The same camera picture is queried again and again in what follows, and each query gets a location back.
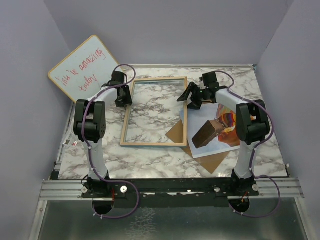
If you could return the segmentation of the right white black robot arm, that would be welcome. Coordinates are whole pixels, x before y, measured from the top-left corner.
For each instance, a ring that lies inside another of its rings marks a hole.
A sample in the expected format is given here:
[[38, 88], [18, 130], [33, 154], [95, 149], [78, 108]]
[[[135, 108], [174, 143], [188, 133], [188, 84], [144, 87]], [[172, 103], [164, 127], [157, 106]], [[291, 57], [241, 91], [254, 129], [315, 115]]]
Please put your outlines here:
[[248, 189], [245, 180], [255, 178], [254, 161], [258, 147], [274, 134], [270, 127], [271, 117], [262, 99], [247, 99], [231, 91], [235, 80], [230, 74], [215, 70], [203, 74], [200, 81], [204, 84], [203, 89], [191, 82], [177, 101], [190, 99], [187, 108], [191, 110], [199, 110], [207, 102], [221, 104], [235, 113], [235, 131], [240, 148], [232, 171], [232, 176], [236, 179], [230, 182], [229, 189], [234, 195], [240, 196]]

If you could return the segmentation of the blue wooden photo frame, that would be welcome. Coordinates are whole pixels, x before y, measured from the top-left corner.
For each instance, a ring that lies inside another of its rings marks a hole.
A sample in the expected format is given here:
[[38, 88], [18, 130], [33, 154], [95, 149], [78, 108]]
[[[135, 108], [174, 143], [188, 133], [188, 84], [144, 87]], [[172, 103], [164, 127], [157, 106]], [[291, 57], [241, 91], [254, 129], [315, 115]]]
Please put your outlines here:
[[[186, 76], [135, 79], [131, 85], [133, 104], [126, 108], [120, 146], [185, 148], [187, 102], [177, 99], [187, 86]], [[175, 143], [166, 134], [180, 120], [182, 139]]]

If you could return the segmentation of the small whiteboard with red writing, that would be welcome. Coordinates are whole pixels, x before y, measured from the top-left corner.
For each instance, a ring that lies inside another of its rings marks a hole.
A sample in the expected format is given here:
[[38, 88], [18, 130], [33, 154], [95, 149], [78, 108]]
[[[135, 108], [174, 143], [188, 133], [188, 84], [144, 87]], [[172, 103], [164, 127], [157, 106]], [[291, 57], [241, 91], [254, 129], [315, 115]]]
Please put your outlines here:
[[118, 65], [98, 36], [92, 35], [51, 69], [48, 78], [75, 103], [97, 94]]

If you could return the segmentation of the hot air balloon photo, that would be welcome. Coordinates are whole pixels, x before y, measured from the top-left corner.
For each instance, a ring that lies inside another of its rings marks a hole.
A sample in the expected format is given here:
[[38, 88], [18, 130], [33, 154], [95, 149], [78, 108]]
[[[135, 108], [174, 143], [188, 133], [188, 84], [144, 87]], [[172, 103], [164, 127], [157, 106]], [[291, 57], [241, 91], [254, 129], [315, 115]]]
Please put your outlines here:
[[205, 103], [199, 110], [188, 109], [187, 141], [194, 158], [239, 149], [235, 112], [218, 103]]

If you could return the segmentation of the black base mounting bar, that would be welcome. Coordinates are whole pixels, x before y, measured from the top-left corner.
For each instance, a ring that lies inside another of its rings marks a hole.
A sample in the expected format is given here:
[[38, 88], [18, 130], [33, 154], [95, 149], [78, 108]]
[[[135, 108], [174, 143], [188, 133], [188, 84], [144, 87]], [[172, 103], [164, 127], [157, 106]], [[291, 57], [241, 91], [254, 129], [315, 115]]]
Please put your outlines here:
[[118, 209], [218, 207], [226, 208], [231, 199], [259, 195], [253, 178], [236, 180], [220, 178], [88, 178], [83, 184], [82, 198], [95, 206]]

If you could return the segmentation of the plastic bag with hardware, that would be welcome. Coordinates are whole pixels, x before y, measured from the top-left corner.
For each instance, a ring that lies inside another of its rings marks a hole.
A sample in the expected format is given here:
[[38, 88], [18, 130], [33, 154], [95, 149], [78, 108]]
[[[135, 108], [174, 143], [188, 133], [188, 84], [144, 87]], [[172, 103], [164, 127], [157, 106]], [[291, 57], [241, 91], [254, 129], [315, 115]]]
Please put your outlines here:
[[68, 132], [62, 141], [63, 145], [66, 147], [76, 147], [79, 143], [79, 138], [72, 132]]

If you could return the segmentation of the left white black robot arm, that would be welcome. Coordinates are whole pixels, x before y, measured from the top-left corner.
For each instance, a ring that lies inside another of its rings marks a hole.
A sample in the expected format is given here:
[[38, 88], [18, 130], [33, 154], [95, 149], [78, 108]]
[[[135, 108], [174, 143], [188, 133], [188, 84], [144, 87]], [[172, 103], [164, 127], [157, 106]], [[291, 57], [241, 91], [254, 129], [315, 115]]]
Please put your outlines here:
[[96, 181], [93, 191], [106, 197], [111, 190], [109, 171], [105, 165], [102, 141], [106, 133], [106, 106], [115, 103], [118, 108], [131, 106], [132, 96], [127, 75], [113, 71], [111, 80], [88, 99], [79, 99], [75, 105], [73, 132], [82, 142], [88, 160], [88, 178]]

